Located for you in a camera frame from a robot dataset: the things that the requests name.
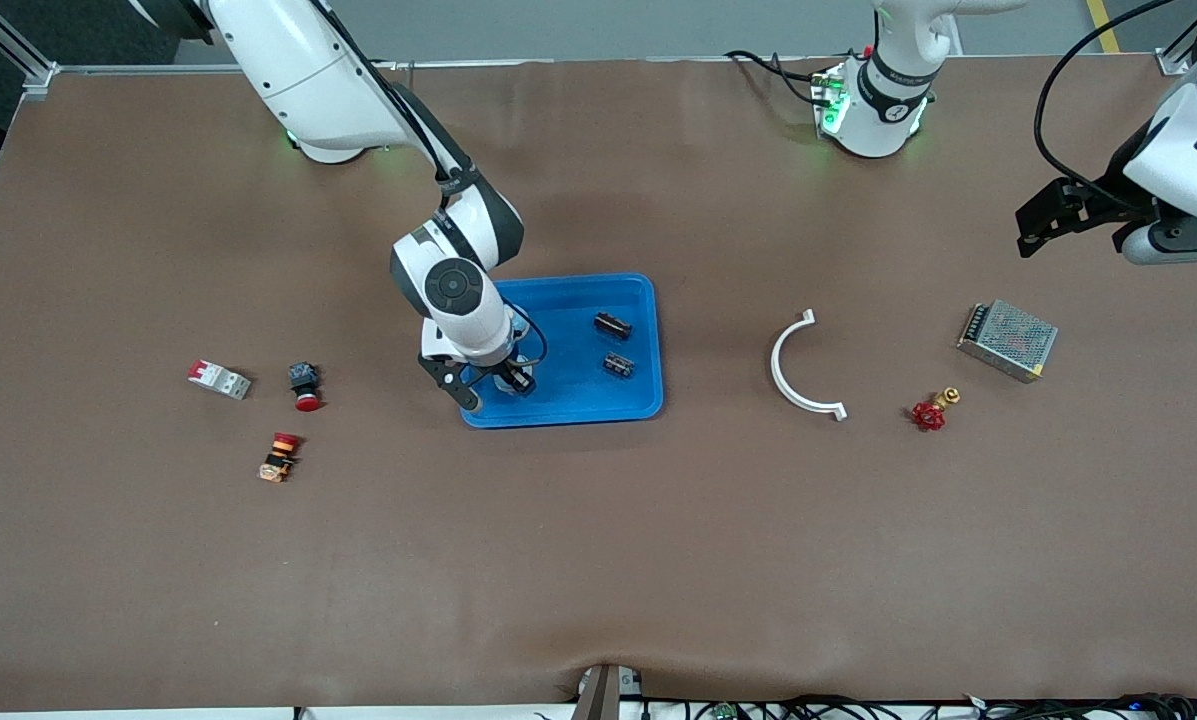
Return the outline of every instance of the orange and black toy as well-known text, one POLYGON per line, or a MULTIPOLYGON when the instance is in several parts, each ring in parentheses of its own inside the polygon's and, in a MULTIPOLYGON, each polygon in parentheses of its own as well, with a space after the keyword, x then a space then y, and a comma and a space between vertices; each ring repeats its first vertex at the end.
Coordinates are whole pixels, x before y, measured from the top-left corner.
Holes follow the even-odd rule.
POLYGON ((296 454, 296 446, 300 445, 298 437, 287 433, 274 433, 274 446, 269 454, 265 457, 265 464, 260 466, 256 477, 268 480, 271 483, 281 483, 287 478, 287 470, 296 464, 292 454, 296 454))

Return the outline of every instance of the red cap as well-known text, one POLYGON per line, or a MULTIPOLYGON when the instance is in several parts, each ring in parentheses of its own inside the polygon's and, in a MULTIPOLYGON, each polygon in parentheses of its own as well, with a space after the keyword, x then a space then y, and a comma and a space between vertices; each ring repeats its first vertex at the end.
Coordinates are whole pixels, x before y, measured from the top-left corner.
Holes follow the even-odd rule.
POLYGON ((318 396, 311 392, 296 396, 296 410, 300 410, 300 413, 312 413, 314 410, 318 410, 322 405, 322 402, 318 401, 318 396))

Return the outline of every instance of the metal frame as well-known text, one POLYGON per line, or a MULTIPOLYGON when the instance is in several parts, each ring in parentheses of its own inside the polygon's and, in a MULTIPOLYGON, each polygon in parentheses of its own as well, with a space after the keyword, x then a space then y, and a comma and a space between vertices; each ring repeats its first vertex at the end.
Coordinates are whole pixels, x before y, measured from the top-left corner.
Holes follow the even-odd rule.
POLYGON ((4 16, 0 16, 0 53, 25 73, 25 96, 41 100, 60 67, 45 59, 4 16))

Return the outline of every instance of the yellow stripe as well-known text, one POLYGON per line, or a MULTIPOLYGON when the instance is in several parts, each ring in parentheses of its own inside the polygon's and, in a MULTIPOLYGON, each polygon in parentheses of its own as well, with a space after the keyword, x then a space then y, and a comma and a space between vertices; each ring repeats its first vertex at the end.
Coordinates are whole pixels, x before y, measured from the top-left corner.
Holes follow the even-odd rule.
MULTIPOLYGON (((1100 28, 1102 24, 1108 22, 1108 10, 1105 8, 1105 0, 1087 0, 1087 12, 1090 13, 1090 22, 1095 23, 1095 28, 1100 28)), ((1114 37, 1114 31, 1106 29, 1105 32, 1100 33, 1100 49, 1105 53, 1122 53, 1118 47, 1118 38, 1114 37)))

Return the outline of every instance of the red valve with brass fitting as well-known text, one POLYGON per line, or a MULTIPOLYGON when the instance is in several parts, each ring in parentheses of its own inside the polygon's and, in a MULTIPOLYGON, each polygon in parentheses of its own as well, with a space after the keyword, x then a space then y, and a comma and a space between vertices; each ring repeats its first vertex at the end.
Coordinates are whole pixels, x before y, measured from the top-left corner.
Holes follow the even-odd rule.
POLYGON ((913 409, 913 420, 924 431, 944 428, 944 410, 962 399, 954 388, 946 388, 931 397, 931 402, 919 402, 913 409))

